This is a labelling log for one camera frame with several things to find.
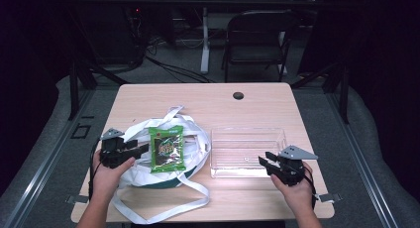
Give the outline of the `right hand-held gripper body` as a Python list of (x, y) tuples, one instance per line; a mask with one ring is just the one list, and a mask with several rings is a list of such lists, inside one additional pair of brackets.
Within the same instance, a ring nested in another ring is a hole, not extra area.
[(306, 150), (296, 146), (288, 146), (275, 155), (279, 155), (280, 162), (275, 163), (266, 159), (270, 164), (275, 166), (273, 171), (266, 170), (268, 175), (275, 174), (285, 185), (293, 186), (299, 183), (305, 175), (304, 160), (317, 160), (318, 157)]

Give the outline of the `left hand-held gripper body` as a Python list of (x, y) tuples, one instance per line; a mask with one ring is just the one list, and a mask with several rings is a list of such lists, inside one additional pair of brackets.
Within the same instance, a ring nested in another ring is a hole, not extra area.
[(114, 169), (131, 157), (130, 151), (125, 149), (124, 133), (110, 128), (100, 138), (100, 162), (106, 168)]

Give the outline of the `clear plastic container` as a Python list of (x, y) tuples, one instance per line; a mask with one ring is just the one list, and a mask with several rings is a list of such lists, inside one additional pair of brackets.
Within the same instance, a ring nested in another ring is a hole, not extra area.
[(282, 128), (216, 128), (211, 131), (210, 172), (214, 178), (267, 177), (259, 157), (287, 146)]

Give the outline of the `green snack packet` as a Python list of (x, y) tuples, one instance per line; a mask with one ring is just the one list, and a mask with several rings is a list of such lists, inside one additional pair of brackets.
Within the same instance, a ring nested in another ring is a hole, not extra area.
[(185, 171), (183, 155), (183, 127), (150, 128), (152, 162), (151, 173)]

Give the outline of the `white tote bag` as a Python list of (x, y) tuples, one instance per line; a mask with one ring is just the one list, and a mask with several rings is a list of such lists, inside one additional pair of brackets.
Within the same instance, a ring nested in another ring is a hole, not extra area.
[[(201, 170), (211, 152), (211, 143), (207, 133), (200, 128), (188, 115), (183, 115), (181, 105), (168, 110), (162, 118), (148, 119), (126, 130), (123, 138), (126, 142), (137, 140), (149, 144), (149, 150), (136, 159), (135, 164), (123, 173), (119, 187), (127, 186), (167, 189), (186, 185), (203, 196), (197, 200), (178, 205), (151, 218), (144, 218), (132, 208), (128, 207), (120, 197), (115, 194), (111, 199), (115, 208), (127, 219), (135, 224), (149, 225), (159, 223), (167, 218), (184, 213), (206, 205), (210, 200), (209, 190), (202, 184), (190, 178)], [(169, 129), (173, 126), (183, 127), (183, 155), (185, 171), (170, 171), (151, 173), (152, 150), (150, 128)]]

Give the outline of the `person's left hand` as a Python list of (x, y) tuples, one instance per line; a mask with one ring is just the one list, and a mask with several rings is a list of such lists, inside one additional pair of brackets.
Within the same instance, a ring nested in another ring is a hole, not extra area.
[(93, 157), (94, 177), (92, 203), (108, 204), (118, 188), (121, 175), (133, 166), (134, 158), (128, 158), (125, 162), (114, 169), (106, 168), (100, 162), (100, 152)]

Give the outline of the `person's right hand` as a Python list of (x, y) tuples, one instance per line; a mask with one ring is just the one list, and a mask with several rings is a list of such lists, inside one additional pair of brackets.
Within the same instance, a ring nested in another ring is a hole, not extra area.
[(306, 179), (288, 186), (275, 174), (272, 174), (270, 178), (274, 186), (283, 194), (286, 204), (296, 218), (308, 218), (315, 215), (312, 207), (312, 186)]

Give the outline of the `grey tape piece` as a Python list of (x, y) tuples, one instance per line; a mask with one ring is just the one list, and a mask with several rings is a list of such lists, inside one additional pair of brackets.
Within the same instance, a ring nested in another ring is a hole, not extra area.
[(84, 195), (69, 195), (65, 202), (68, 204), (87, 203), (89, 198)]
[(341, 201), (343, 197), (339, 193), (326, 193), (326, 194), (319, 194), (318, 199), (321, 202), (335, 203), (335, 202)]

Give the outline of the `black metal stand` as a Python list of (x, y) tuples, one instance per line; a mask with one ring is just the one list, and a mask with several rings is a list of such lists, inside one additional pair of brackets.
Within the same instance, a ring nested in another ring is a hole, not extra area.
[(94, 90), (97, 87), (97, 81), (93, 77), (94, 73), (99, 73), (111, 81), (123, 85), (127, 81), (118, 77), (114, 73), (101, 67), (99, 64), (87, 59), (75, 59), (69, 69), (69, 85), (70, 85), (70, 114), (68, 120), (75, 118), (79, 111), (79, 85), (81, 83), (86, 89)]
[(303, 77), (302, 79), (298, 80), (291, 84), (292, 89), (300, 88), (307, 83), (315, 80), (316, 78), (320, 77), (321, 75), (327, 75), (324, 83), (322, 84), (322, 90), (325, 93), (334, 93), (337, 88), (340, 88), (340, 97), (339, 97), (339, 115), (341, 116), (342, 120), (348, 124), (348, 93), (349, 93), (349, 70), (348, 68), (341, 62), (334, 62), (330, 65), (326, 66), (325, 68), (317, 71), (309, 73), (307, 76)]

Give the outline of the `black folding chair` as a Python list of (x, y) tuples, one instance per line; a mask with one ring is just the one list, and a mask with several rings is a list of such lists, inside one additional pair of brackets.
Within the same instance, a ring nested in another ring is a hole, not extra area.
[(253, 10), (234, 16), (228, 23), (222, 57), (224, 79), (230, 65), (277, 66), (282, 81), (291, 36), (300, 18), (290, 10)]

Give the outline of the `metal floor rail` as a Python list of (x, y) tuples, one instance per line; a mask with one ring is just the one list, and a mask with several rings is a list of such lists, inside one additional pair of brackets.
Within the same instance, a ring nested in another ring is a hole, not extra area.
[(0, 228), (22, 228), (45, 190), (46, 185), (62, 157), (64, 147), (77, 130), (94, 91), (87, 90), (79, 96), (79, 109), (71, 120), (69, 95), (61, 93), (52, 116), (30, 150), (17, 174), (0, 196)]
[(366, 188), (369, 199), (377, 213), (377, 216), (382, 224), (383, 228), (400, 228), (394, 215), (392, 214), (387, 201), (383, 195), (381, 188), (379, 187), (376, 179), (373, 177), (371, 169), (368, 165), (367, 160), (361, 150), (359, 143), (351, 129), (351, 126), (347, 124), (342, 118), (339, 112), (339, 101), (334, 94), (326, 94), (327, 101), (330, 107), (333, 109), (334, 116), (338, 121), (342, 131), (344, 132), (348, 143), (350, 144), (350, 154), (358, 170), (358, 173), (363, 181)]

